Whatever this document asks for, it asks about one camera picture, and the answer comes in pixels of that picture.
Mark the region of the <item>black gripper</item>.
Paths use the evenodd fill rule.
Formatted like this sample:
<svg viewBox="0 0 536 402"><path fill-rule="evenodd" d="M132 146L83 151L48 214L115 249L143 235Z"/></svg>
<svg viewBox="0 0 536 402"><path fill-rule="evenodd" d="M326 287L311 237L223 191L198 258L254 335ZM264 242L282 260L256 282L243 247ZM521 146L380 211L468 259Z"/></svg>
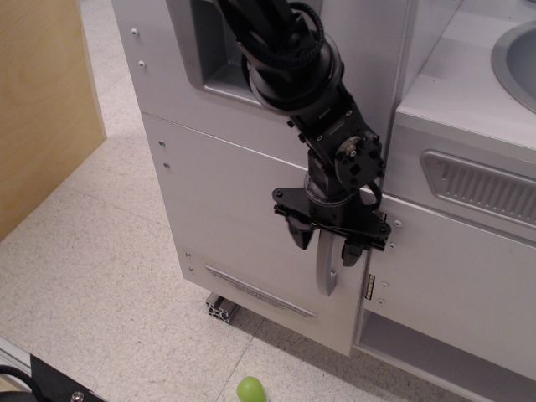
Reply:
<svg viewBox="0 0 536 402"><path fill-rule="evenodd" d="M304 188L277 188L272 192L274 212L286 219L296 245L306 250L314 230L325 229L344 238L343 265L354 266L366 250L383 251L391 233L390 226L356 196L340 203L323 204L310 197Z"/></svg>

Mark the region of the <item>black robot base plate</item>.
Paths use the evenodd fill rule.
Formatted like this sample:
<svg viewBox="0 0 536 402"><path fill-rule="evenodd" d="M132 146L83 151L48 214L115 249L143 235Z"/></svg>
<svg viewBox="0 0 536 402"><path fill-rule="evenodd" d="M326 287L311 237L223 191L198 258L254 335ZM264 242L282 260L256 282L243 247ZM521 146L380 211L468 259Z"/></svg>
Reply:
<svg viewBox="0 0 536 402"><path fill-rule="evenodd" d="M33 355L29 364L1 364L1 377L23 387L2 391L1 401L106 401L95 391Z"/></svg>

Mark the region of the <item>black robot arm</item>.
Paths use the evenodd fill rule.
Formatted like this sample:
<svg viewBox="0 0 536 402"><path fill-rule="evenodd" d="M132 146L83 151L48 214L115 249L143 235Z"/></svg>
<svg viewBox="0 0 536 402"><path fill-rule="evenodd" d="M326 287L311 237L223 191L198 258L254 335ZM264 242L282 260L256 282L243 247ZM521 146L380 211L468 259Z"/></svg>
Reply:
<svg viewBox="0 0 536 402"><path fill-rule="evenodd" d="M251 92L287 116L307 145L304 184L272 194L296 245L306 249L314 232L320 247L329 235L341 236L346 266L366 250L382 250L390 233L377 215L382 144L343 84L340 53L317 13L288 1L219 1L217 8L240 48Z"/></svg>

